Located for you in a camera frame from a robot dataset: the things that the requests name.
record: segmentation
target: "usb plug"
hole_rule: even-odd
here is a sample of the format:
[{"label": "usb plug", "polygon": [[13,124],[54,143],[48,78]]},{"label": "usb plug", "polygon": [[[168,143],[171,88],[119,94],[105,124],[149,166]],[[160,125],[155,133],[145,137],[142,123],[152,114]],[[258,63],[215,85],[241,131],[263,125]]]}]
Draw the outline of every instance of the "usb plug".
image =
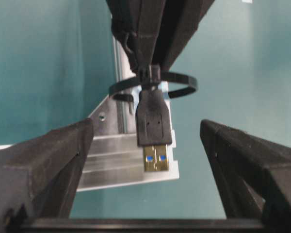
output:
[{"label": "usb plug", "polygon": [[168,171],[167,146],[144,147],[145,171]]},{"label": "usb plug", "polygon": [[145,171],[168,171],[167,145],[172,143],[169,109],[162,91],[142,90],[136,112],[138,146]]}]

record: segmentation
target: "usb connector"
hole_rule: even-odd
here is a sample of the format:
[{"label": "usb connector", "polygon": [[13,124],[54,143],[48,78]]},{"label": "usb connector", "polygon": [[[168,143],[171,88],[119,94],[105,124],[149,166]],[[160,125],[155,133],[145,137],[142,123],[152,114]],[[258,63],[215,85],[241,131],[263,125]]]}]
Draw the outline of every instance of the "usb connector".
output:
[{"label": "usb connector", "polygon": [[145,171],[168,171],[167,145],[172,144],[169,109],[158,89],[158,65],[140,68],[142,91],[136,111],[138,146],[143,147]]},{"label": "usb connector", "polygon": [[148,146],[144,147],[145,171],[168,171],[167,146]]}]

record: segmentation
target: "screw hole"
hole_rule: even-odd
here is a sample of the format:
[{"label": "screw hole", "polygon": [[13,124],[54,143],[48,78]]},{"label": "screw hole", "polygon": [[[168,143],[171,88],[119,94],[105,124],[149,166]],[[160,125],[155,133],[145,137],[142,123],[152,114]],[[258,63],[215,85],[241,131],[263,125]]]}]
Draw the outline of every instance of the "screw hole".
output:
[{"label": "screw hole", "polygon": [[105,121],[105,119],[106,119],[105,113],[104,112],[99,113],[98,118],[100,121]]}]

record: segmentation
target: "black plastic housing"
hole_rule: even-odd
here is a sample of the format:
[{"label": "black plastic housing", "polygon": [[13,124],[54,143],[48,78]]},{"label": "black plastic housing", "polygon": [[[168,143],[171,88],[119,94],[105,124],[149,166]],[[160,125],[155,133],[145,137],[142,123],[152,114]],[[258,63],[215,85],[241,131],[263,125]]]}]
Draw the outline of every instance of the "black plastic housing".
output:
[{"label": "black plastic housing", "polygon": [[139,146],[171,144],[169,109],[161,90],[142,90],[136,112]]}]

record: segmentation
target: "teal background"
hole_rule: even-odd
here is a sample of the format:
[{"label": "teal background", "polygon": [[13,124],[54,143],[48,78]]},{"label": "teal background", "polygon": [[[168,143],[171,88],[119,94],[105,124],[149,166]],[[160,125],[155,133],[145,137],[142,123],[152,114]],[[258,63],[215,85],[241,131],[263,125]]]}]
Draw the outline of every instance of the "teal background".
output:
[{"label": "teal background", "polygon": [[[85,117],[113,61],[104,0],[0,0],[0,144]],[[225,217],[204,118],[291,147],[291,0],[216,0],[172,70],[200,87],[171,103],[180,179],[78,193],[72,217]]]},{"label": "teal background", "polygon": [[103,0],[0,0],[0,144],[81,120],[108,94],[110,21]]}]

